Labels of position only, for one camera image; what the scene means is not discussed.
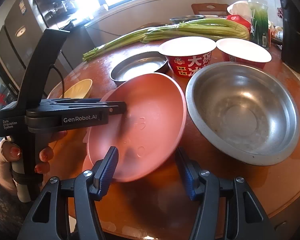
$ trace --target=yellow bowl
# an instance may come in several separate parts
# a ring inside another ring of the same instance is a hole
[[[91,87],[91,79],[81,80],[65,92],[64,98],[88,98],[91,93]]]

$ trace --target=metal mixing bowl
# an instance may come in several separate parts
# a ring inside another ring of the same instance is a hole
[[[234,62],[204,67],[190,79],[186,102],[202,135],[242,162],[273,165],[297,145],[300,120],[292,96],[258,68]]]
[[[198,20],[198,19],[204,19],[204,15],[188,15],[188,16],[181,16],[181,17],[176,17],[176,18],[171,18],[170,21],[173,24],[178,24],[182,22],[188,22],[192,20]]]

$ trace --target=red cross mark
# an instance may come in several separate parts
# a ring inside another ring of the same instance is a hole
[[[0,93],[0,105],[6,105],[7,103],[4,101],[4,94]]]

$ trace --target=bunch of celery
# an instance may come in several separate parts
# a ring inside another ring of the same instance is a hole
[[[175,25],[150,27],[128,33],[83,54],[83,60],[91,60],[113,49],[121,48],[137,41],[147,43],[149,41],[164,40],[182,36],[200,36],[217,41],[222,38],[239,38],[248,40],[250,34],[248,29],[239,23],[223,18],[205,18]]]

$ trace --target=red and white paper bowl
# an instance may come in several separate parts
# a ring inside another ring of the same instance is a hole
[[[270,53],[263,47],[246,40],[226,38],[217,41],[224,61],[245,63],[263,69],[271,60]]]
[[[165,55],[173,72],[191,78],[198,70],[209,65],[216,43],[204,37],[182,37],[161,44],[158,51]]]

